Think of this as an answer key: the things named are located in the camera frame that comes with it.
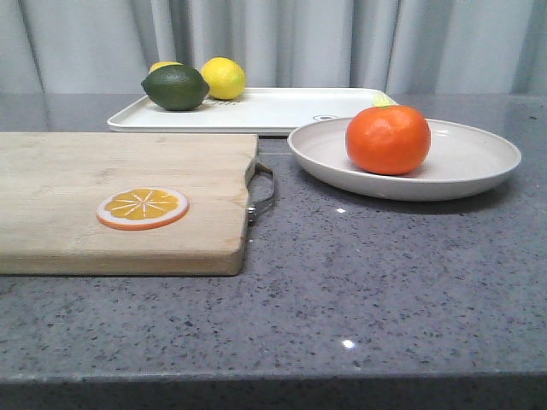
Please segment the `whole orange fruit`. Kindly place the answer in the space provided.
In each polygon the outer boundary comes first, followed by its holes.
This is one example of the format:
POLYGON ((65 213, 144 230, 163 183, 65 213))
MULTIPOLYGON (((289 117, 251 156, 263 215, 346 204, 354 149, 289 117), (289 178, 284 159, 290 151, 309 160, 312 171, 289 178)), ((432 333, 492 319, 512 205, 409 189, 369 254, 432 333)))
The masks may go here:
POLYGON ((402 175, 418 168, 431 147, 431 130, 420 111, 405 105, 366 108, 345 132, 348 157, 360 169, 402 175))

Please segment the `white round plate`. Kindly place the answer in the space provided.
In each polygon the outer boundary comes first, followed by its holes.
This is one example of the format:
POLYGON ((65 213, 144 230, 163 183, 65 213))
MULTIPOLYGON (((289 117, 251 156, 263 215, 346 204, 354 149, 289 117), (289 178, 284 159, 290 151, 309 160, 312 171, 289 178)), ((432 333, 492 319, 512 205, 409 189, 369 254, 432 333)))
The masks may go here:
POLYGON ((367 173, 347 156, 350 120, 315 122, 291 132, 287 142, 300 166, 336 188, 376 198, 432 202, 474 196, 506 180, 521 163, 521 152, 496 134, 443 120, 429 120, 431 148, 412 173, 367 173))

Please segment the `white rectangular tray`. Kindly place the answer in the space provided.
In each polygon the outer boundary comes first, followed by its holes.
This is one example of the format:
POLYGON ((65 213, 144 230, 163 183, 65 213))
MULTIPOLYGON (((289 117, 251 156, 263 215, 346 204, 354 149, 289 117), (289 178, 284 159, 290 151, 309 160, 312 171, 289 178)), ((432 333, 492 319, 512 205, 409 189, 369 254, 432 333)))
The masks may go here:
POLYGON ((233 100, 206 98, 192 111, 167 111, 147 96, 108 119, 115 132, 250 133, 286 136, 310 123, 353 117, 383 91, 250 87, 233 100))

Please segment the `orange slice piece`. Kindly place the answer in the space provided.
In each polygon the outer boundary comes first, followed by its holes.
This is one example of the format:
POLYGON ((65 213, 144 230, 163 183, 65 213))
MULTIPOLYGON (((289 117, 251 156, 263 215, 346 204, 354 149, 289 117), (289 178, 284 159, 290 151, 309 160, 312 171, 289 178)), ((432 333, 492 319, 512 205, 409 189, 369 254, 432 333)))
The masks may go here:
POLYGON ((187 197, 170 188, 140 187, 115 193, 96 210, 103 225, 123 231, 166 226, 182 219, 190 208, 187 197))

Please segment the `yellow lemon right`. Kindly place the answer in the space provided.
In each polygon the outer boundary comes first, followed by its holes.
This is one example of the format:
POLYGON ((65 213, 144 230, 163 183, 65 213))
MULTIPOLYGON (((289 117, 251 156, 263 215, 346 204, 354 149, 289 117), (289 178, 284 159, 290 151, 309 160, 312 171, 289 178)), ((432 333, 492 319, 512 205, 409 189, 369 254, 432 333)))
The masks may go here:
POLYGON ((244 92, 246 73, 231 59, 214 57, 203 65, 201 74, 209 85, 210 97, 232 100, 244 92))

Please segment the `yellow plastic utensil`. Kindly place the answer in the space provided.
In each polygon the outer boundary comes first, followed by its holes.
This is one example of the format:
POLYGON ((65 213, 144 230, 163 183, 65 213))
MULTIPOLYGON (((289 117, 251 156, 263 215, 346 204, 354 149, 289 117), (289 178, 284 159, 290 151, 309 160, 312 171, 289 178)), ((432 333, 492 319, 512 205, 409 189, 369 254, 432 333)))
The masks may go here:
POLYGON ((373 105, 377 108, 385 108, 397 105, 397 103, 385 93, 379 93, 373 96, 373 105))

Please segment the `green lime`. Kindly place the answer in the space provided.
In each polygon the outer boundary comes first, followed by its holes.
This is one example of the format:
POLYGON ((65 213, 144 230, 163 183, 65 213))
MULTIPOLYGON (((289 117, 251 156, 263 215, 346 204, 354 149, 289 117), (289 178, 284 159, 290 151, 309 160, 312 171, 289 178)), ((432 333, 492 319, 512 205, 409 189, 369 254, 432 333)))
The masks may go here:
POLYGON ((141 82, 149 99, 169 111, 189 111, 203 103, 209 85, 193 67, 167 65, 149 73, 141 82))

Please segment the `yellow lemon behind lime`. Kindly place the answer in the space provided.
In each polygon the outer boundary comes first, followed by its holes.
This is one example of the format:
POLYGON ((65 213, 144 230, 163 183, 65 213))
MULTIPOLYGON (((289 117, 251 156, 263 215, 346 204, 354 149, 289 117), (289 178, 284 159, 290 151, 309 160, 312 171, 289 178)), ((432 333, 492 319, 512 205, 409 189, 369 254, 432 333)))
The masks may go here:
POLYGON ((159 62, 154 63, 150 67, 149 73, 153 73, 154 71, 156 71, 157 69, 162 68, 162 67, 180 66, 180 65, 181 65, 181 63, 177 62, 177 61, 159 61, 159 62))

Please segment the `wooden cutting board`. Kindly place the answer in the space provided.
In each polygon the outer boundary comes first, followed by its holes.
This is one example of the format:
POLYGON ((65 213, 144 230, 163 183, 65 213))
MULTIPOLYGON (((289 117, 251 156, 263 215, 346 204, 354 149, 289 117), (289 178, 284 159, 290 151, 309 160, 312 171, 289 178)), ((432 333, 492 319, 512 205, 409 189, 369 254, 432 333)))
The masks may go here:
POLYGON ((1 271, 235 275, 257 148, 250 134, 5 132, 1 271))

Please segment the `grey curtain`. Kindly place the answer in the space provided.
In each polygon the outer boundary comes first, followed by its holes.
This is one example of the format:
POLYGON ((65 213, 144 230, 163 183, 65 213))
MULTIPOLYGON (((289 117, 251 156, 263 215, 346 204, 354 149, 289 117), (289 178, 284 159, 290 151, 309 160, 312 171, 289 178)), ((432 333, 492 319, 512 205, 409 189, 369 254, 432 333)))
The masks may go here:
POLYGON ((135 93, 225 56, 251 86, 546 92, 543 1, 4 1, 4 93, 135 93))

